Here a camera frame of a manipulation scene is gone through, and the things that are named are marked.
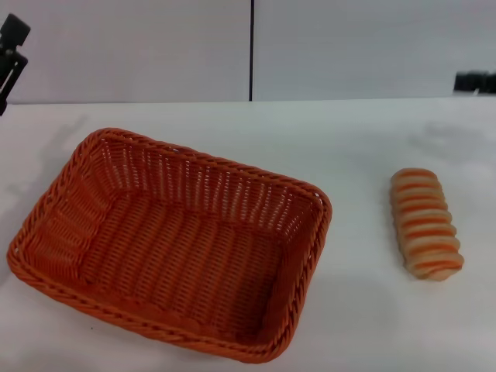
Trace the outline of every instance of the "rectangular basket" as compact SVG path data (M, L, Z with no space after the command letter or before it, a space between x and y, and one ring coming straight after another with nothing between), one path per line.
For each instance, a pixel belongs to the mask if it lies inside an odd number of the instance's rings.
M330 219L305 182L102 129L7 256L20 280L95 318L263 363L291 341Z

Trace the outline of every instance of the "table surface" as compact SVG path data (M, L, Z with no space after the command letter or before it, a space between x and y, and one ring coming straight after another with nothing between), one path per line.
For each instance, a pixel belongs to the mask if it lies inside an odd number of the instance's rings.
M90 132L120 127L308 181L331 199L325 249L286 352L250 366L145 339L19 281L0 260L0 371L494 371L494 98L9 106L0 118L0 253ZM439 176L461 272L401 266L391 175Z

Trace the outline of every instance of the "black object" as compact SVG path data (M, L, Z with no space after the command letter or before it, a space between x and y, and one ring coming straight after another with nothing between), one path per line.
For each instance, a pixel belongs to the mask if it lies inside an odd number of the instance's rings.
M489 71L459 72L455 77L454 91L496 94L496 74Z
M7 97L14 88L27 58L16 51L22 46L31 28L13 14L9 14L0 28L0 115L7 107Z

